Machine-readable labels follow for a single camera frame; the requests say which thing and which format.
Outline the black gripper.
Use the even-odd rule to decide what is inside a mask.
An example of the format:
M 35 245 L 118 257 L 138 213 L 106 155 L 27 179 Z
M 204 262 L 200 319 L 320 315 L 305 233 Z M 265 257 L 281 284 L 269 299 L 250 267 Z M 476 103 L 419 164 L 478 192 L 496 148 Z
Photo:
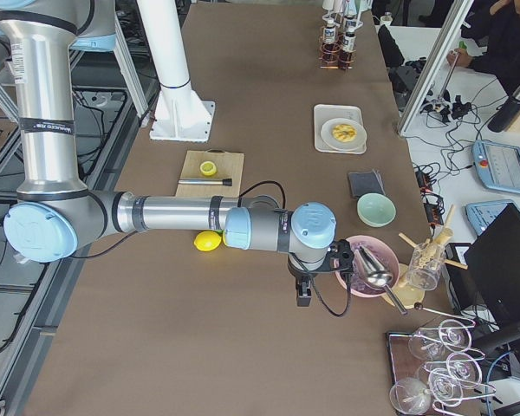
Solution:
M 295 253 L 288 254 L 287 266 L 289 273 L 296 280 L 296 305 L 308 307 L 312 299 L 311 280 L 317 276 L 317 273 L 309 270 Z

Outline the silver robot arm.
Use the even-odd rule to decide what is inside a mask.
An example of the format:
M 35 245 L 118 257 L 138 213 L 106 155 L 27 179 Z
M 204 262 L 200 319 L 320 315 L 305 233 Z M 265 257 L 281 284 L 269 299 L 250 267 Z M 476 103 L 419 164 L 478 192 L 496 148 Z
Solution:
M 177 198 L 94 192 L 80 179 L 70 46 L 114 31 L 111 1 L 0 1 L 10 40 L 25 179 L 3 227 L 12 248 L 48 263 L 114 233 L 212 230 L 230 247 L 288 255 L 297 302 L 309 304 L 315 276 L 341 264 L 335 216 L 316 202 L 294 211 L 261 198 Z

